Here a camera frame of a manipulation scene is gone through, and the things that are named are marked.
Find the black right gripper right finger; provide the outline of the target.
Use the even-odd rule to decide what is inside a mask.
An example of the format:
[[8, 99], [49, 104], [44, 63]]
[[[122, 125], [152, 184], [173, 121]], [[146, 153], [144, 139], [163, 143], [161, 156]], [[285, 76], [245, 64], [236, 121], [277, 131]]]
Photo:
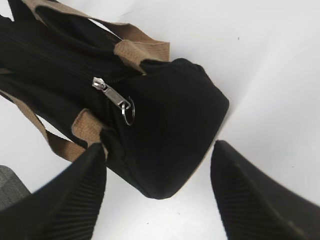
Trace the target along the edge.
[[210, 179], [229, 240], [318, 240], [320, 208], [259, 170], [218, 140]]

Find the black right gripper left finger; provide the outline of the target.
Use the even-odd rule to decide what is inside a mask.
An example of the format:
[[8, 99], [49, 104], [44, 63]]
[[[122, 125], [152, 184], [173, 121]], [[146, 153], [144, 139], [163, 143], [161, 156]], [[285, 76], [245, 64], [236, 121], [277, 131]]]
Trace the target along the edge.
[[0, 213], [2, 240], [90, 240], [106, 190], [104, 148], [92, 144], [61, 174]]

